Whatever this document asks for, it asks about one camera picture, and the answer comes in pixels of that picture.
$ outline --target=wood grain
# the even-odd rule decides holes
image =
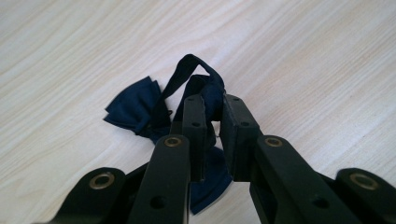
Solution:
[[[2,1],[0,223],[48,221],[89,171],[148,161],[150,141],[103,122],[104,108],[143,77],[163,87],[188,53],[317,171],[360,167],[396,186],[395,12],[395,1]],[[248,184],[191,223],[259,223]]]

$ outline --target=light wood grain surface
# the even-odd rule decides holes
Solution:
[[[89,171],[148,161],[104,108],[188,53],[317,171],[396,186],[396,1],[1,1],[0,223],[48,221]],[[191,217],[259,222],[241,183]]]

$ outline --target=dark blue fabric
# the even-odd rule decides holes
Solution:
[[[192,72],[201,65],[210,76],[194,75]],[[172,95],[184,82],[189,80],[174,121],[183,118],[184,99],[200,93],[205,102],[205,116],[208,127],[208,145],[205,151],[205,181],[191,183],[191,211],[199,213],[213,203],[230,185],[224,153],[214,147],[216,136],[212,120],[220,120],[224,83],[219,74],[201,59],[188,54],[177,64],[163,93],[158,83],[146,77],[122,91],[106,108],[105,121],[135,134],[150,138],[156,144],[159,138],[169,134],[171,121],[164,100]]]

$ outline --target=wooden table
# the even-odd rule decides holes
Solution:
[[[359,167],[396,186],[395,1],[2,1],[0,10],[0,223],[48,221],[89,171],[147,162],[150,141],[104,122],[104,108],[143,77],[163,88],[188,53],[315,170]],[[244,183],[191,216],[258,222]]]

